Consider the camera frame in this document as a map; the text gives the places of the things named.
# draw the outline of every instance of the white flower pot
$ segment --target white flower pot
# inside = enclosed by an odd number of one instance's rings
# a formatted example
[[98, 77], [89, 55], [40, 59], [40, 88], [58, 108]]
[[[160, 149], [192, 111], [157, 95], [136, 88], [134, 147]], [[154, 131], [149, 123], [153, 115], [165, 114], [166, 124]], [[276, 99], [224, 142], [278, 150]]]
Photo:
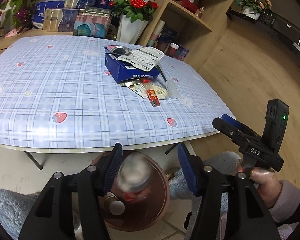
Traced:
[[246, 14], [252, 19], [258, 20], [260, 17], [259, 13], [253, 13], [253, 9], [249, 6], [245, 6], [242, 8], [242, 14]]
[[131, 23], [131, 18], [126, 18], [126, 16], [122, 14], [120, 16], [117, 41], [135, 44], [147, 24], [148, 21], [140, 21], [139, 19]]

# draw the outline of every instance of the red basket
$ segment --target red basket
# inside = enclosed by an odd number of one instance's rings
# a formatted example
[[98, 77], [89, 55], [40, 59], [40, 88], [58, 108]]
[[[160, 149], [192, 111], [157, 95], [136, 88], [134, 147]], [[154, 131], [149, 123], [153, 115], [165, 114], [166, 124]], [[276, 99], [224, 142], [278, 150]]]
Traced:
[[189, 10], [190, 12], [192, 12], [193, 14], [195, 14], [199, 9], [197, 4], [201, 3], [201, 0], [198, 0], [196, 3], [192, 3], [189, 0], [174, 0], [174, 1], [181, 1], [180, 5], [186, 8], [187, 10]]

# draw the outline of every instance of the sleeve cuff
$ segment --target sleeve cuff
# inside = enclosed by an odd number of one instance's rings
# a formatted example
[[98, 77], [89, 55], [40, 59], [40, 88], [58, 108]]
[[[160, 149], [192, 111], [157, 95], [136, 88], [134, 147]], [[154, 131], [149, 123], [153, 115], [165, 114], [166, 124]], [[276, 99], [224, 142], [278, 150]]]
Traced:
[[276, 223], [280, 223], [291, 217], [300, 204], [300, 189], [287, 180], [280, 180], [282, 190], [280, 196], [269, 211]]

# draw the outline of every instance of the perfume bottle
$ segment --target perfume bottle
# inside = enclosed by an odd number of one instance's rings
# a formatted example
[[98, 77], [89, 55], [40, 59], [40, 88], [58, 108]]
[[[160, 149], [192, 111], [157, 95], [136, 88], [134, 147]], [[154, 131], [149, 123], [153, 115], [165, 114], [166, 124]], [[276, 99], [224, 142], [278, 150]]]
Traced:
[[203, 6], [202, 8], [198, 9], [194, 15], [197, 16], [198, 18], [201, 18], [203, 16]]

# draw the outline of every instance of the plaid tablecloth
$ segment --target plaid tablecloth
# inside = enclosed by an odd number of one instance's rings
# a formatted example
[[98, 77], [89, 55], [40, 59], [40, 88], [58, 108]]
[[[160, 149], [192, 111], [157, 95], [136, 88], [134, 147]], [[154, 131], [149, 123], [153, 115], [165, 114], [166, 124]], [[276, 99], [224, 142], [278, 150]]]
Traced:
[[[7, 48], [0, 55], [0, 145], [86, 149], [116, 142], [168, 144], [215, 132], [215, 117], [233, 116], [191, 66], [167, 56], [162, 68], [180, 98], [152, 107], [109, 75], [103, 46], [114, 44], [123, 43], [37, 36]], [[156, 83], [165, 87], [161, 76]]]

